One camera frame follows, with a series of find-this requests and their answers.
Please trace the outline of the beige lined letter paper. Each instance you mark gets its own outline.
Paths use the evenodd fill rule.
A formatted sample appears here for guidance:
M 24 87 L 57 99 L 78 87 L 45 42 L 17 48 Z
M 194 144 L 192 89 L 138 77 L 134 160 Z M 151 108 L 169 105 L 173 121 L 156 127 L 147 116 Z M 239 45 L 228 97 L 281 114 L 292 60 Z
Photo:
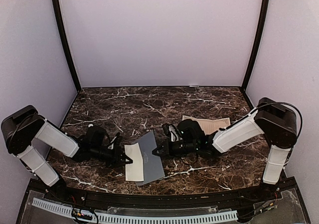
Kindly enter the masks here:
M 126 181 L 143 182 L 144 181 L 144 161 L 139 143 L 125 145 L 125 154 L 132 159 L 131 164 L 125 166 Z

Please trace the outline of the grey paper envelope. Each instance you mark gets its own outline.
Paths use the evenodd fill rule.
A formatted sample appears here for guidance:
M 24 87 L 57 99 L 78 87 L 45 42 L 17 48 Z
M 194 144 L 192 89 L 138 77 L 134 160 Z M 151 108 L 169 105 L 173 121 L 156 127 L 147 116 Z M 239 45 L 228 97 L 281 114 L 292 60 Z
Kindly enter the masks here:
M 138 140 L 140 151 L 143 157 L 144 181 L 136 182 L 137 186 L 143 186 L 157 181 L 165 176 L 161 158 L 152 154 L 157 148 L 155 134 L 153 131 L 146 133 Z

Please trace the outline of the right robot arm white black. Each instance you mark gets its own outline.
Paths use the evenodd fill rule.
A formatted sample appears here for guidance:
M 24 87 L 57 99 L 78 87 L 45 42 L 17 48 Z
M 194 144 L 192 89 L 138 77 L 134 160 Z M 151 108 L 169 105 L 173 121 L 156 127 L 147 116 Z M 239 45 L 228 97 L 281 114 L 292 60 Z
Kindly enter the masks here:
M 190 153 L 212 158 L 228 152 L 236 145 L 255 136 L 264 135 L 270 142 L 270 152 L 263 172 L 262 184 L 254 196 L 265 201 L 274 192 L 281 172 L 303 128 L 300 110 L 286 102 L 262 98 L 258 105 L 238 121 L 205 134 L 199 122 L 185 119 L 178 125 L 165 123 L 164 140 L 153 151 L 159 157 L 182 157 Z

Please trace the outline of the beige letter sheet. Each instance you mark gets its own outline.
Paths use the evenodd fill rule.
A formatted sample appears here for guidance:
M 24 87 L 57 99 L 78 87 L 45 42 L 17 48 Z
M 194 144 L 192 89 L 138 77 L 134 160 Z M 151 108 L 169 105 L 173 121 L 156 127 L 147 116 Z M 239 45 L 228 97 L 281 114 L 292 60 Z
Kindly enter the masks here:
M 203 118 L 194 118 L 190 116 L 183 115 L 182 120 L 191 119 L 197 121 L 201 129 L 205 134 L 212 134 L 220 128 L 226 128 L 231 125 L 230 118 L 221 118 L 216 120 L 203 119 Z

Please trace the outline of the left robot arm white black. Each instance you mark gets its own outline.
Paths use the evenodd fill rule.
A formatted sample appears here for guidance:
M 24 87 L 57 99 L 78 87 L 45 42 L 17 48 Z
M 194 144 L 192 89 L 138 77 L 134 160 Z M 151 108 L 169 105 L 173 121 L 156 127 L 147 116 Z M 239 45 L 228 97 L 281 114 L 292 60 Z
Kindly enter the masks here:
M 133 160 L 120 147 L 120 134 L 111 139 L 107 131 L 96 125 L 89 125 L 84 135 L 75 137 L 59 129 L 40 115 L 32 105 L 27 105 L 6 117 L 0 125 L 9 154 L 18 158 L 35 174 L 59 202 L 70 198 L 62 176 L 47 162 L 36 149 L 39 141 L 61 152 L 75 162 L 96 159 L 106 167 L 121 167 L 132 164 Z

